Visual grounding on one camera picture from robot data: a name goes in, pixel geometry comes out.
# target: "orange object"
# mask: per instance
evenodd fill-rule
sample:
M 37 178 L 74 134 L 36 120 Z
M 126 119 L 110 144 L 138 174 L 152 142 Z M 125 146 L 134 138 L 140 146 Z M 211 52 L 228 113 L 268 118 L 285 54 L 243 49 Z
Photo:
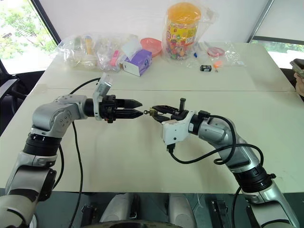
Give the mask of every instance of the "orange object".
M 85 37 L 86 53 L 88 55 L 92 54 L 92 38 L 90 36 Z
M 182 51 L 179 52 L 179 55 L 180 55 L 180 56 L 184 56 L 184 55 L 185 55 L 185 52 L 182 50 Z
M 199 21 L 201 17 L 199 8 L 188 2 L 180 2 L 171 6 L 167 13 L 171 22 L 186 25 Z
M 221 67 L 222 65 L 223 65 L 223 61 L 221 61 L 221 60 L 216 61 L 216 62 L 213 64 L 214 68 L 219 68 L 219 67 Z

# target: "black cable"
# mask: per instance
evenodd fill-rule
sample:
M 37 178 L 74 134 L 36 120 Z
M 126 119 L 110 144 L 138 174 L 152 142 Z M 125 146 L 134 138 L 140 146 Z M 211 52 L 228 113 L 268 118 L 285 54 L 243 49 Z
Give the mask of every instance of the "black cable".
M 218 118 L 218 119 L 221 119 L 223 121 L 225 121 L 228 125 L 229 125 L 229 128 L 231 130 L 231 135 L 232 135 L 232 147 L 231 147 L 231 152 L 230 154 L 228 155 L 228 157 L 225 159 L 225 160 L 222 160 L 220 158 L 217 158 L 215 159 L 213 162 L 216 164 L 216 165 L 223 165 L 223 164 L 226 164 L 231 158 L 232 156 L 234 155 L 234 152 L 236 150 L 236 144 L 237 144 L 237 139 L 236 139 L 236 133 L 234 131 L 234 127 L 231 123 L 231 121 L 229 121 L 228 119 L 226 119 L 225 117 L 223 116 L 220 116 L 220 115 L 210 115 L 211 118 Z
M 241 187 L 239 187 L 236 191 L 236 194 L 234 195 L 233 202 L 232 202 L 232 209 L 231 209 L 231 220 L 232 220 L 232 228 L 236 228 L 235 220 L 234 220 L 234 213 L 236 208 L 236 202 L 238 198 L 238 194 L 241 191 Z
M 100 78 L 97 77 L 97 78 L 94 78 L 94 79 L 91 79 L 83 84 L 81 84 L 80 86 L 78 86 L 76 89 L 74 89 L 70 94 L 73 94 L 74 92 L 76 92 L 78 89 L 80 89 L 81 87 L 84 87 L 85 85 L 91 83 L 91 82 L 94 82 L 94 81 L 98 81 Z
M 60 169 L 59 177 L 58 177 L 57 181 L 55 182 L 53 189 L 58 185 L 58 183 L 59 183 L 59 181 L 62 177 L 63 170 L 65 169 L 65 159 L 64 159 L 64 156 L 63 156 L 63 151 L 62 151 L 61 144 L 59 144 L 59 152 L 60 152 L 60 158 L 61 158 L 61 169 Z
M 203 156 L 200 156 L 199 158 L 196 158 L 196 159 L 193 159 L 193 160 L 190 160 L 190 161 L 181 161 L 179 160 L 178 158 L 176 158 L 173 154 L 173 150 L 170 150 L 169 153 L 171 155 L 171 157 L 181 163 L 181 164 L 191 164 L 191 163 L 195 163 L 195 162 L 198 162 L 204 158 L 207 158 L 209 156 L 211 156 L 212 154 L 215 154 L 219 151 L 222 151 L 222 150 L 225 150 L 225 149 L 228 149 L 228 148 L 232 148 L 233 145 L 228 145 L 228 146 L 223 146 L 223 147 L 220 147 L 216 150 L 213 150 L 209 153 L 206 153 L 204 154 Z M 244 147 L 250 147 L 250 148 L 253 148 L 253 149 L 256 149 L 260 155 L 260 164 L 261 166 L 263 166 L 264 164 L 264 155 L 263 155 L 263 152 L 261 151 L 260 148 L 258 148 L 257 146 L 255 145 L 251 145 L 251 144 L 247 144 L 247 143 L 239 143 L 239 144 L 236 144 L 235 147 L 240 147 L 240 146 L 244 146 Z M 232 209 L 231 209 L 231 220 L 232 220 L 232 228 L 235 228 L 235 207 L 236 207 L 236 202 L 237 202 L 237 198 L 238 198 L 238 195 L 239 195 L 239 192 L 241 191 L 241 187 L 239 187 L 234 195 L 234 198 L 233 198 L 233 202 L 232 202 Z
M 80 89 L 81 87 L 94 82 L 94 81 L 98 81 L 100 78 L 94 78 L 91 79 L 87 82 L 84 82 L 83 84 L 81 84 L 80 86 L 78 86 L 76 89 L 74 89 L 70 94 L 73 94 L 74 92 L 76 92 L 78 89 Z M 74 121 L 72 122 L 73 125 L 73 129 L 74 129 L 74 134 L 75 134 L 75 145 L 76 145 L 76 149 L 77 149 L 77 155 L 78 155 L 78 161 L 79 161 L 79 167 L 80 167 L 80 188 L 79 188 L 79 193 L 78 193 L 78 199 L 77 199 L 77 203 L 76 203 L 76 207 L 72 216 L 72 219 L 70 221 L 70 224 L 68 226 L 68 228 L 71 228 L 75 219 L 75 216 L 77 214 L 78 211 L 78 207 L 80 204 L 80 199 L 81 199 L 81 194 L 82 194 L 82 186 L 83 186 L 83 179 L 84 179 L 84 174 L 83 174 L 83 169 L 82 169 L 82 163 L 81 163 L 81 157 L 80 157 L 80 151 L 79 151 L 79 147 L 78 147 L 78 139 L 77 139 L 77 131 L 76 131 L 76 127 L 75 127 L 75 123 Z
M 251 145 L 251 144 L 247 144 L 247 143 L 238 143 L 238 144 L 235 145 L 235 147 L 241 147 L 241 146 L 250 147 L 250 148 L 256 149 L 258 151 L 259 155 L 260 155 L 260 163 L 261 163 L 261 165 L 263 165 L 263 163 L 264 163 L 264 155 L 263 155 L 263 153 L 262 153 L 262 151 L 261 151 L 260 148 L 258 148 L 255 145 Z M 191 164 L 191 163 L 198 162 L 198 161 L 200 161 L 200 160 L 202 160 L 204 158 L 207 158 L 207 157 L 209 157 L 209 156 L 211 156 L 211 155 L 213 155 L 213 154 L 215 154 L 217 152 L 220 152 L 222 150 L 225 150 L 225 149 L 228 149 L 228 148 L 232 148 L 232 147 L 233 147 L 233 145 L 223 146 L 223 147 L 217 148 L 217 149 L 215 149 L 215 150 L 213 150 L 213 151 L 211 151 L 209 153 L 206 153 L 206 154 L 204 154 L 204 155 L 202 155 L 202 156 L 200 156 L 200 157 L 198 157 L 196 159 L 190 160 L 190 161 L 182 161 L 182 160 L 178 159 L 177 157 L 174 156 L 173 150 L 169 150 L 169 153 L 170 153 L 171 157 L 175 161 L 177 161 L 177 162 L 179 162 L 181 164 Z
M 77 155 L 78 155 L 78 161 L 79 161 L 79 167 L 80 167 L 80 188 L 79 188 L 79 193 L 78 193 L 78 199 L 77 199 L 77 204 L 74 210 L 74 214 L 71 218 L 70 224 L 68 226 L 68 228 L 71 228 L 76 216 L 76 213 L 78 211 L 78 207 L 80 204 L 80 199 L 81 199 L 81 194 L 82 194 L 82 186 L 83 186 L 83 179 L 84 179 L 84 173 L 83 173 L 83 169 L 82 169 L 82 163 L 81 163 L 81 157 L 80 157 L 80 152 L 79 152 L 79 147 L 78 147 L 78 140 L 77 140 L 77 131 L 76 131 L 76 127 L 75 127 L 75 123 L 72 122 L 73 125 L 73 129 L 74 129 L 74 134 L 75 134 L 75 145 L 76 145 L 76 150 L 77 150 Z

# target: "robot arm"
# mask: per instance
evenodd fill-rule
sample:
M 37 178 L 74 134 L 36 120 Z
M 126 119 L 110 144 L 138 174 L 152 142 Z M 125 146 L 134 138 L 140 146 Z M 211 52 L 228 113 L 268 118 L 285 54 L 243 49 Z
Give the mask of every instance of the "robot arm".
M 170 153 L 173 154 L 175 143 L 183 141 L 189 134 L 197 135 L 216 149 L 232 144 L 232 133 L 227 122 L 213 118 L 204 111 L 195 114 L 194 111 L 184 110 L 184 103 L 185 99 L 182 98 L 179 109 L 159 105 L 144 111 L 162 124 L 162 139 Z M 171 114 L 171 119 L 163 114 Z M 237 144 L 246 143 L 237 133 L 235 135 Z M 230 151 L 224 149 L 218 152 L 222 161 Z M 295 213 L 273 181 L 275 175 L 266 173 L 251 148 L 236 147 L 226 166 L 242 188 L 260 227 L 273 227 L 279 223 L 282 227 L 299 228 Z
M 35 110 L 26 145 L 6 184 L 6 195 L 0 197 L 0 228 L 28 227 L 37 203 L 50 197 L 56 176 L 51 167 L 56 162 L 60 141 L 74 120 L 95 116 L 112 123 L 143 114 L 133 109 L 142 106 L 141 103 L 106 95 L 110 87 L 102 77 L 93 99 L 64 95 Z

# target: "phone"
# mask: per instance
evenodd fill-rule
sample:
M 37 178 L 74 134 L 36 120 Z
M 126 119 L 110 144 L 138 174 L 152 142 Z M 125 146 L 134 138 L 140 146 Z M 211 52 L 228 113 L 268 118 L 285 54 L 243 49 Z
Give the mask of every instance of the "phone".
M 296 58 L 295 60 L 290 62 L 293 70 L 304 79 L 304 59 Z

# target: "orange lid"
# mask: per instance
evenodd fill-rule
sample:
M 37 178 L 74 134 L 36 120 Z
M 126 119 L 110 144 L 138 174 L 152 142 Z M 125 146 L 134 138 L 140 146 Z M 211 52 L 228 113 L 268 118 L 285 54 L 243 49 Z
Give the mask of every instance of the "orange lid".
M 170 21 L 187 25 L 200 20 L 201 17 L 199 8 L 188 2 L 180 2 L 171 6 L 167 13 Z

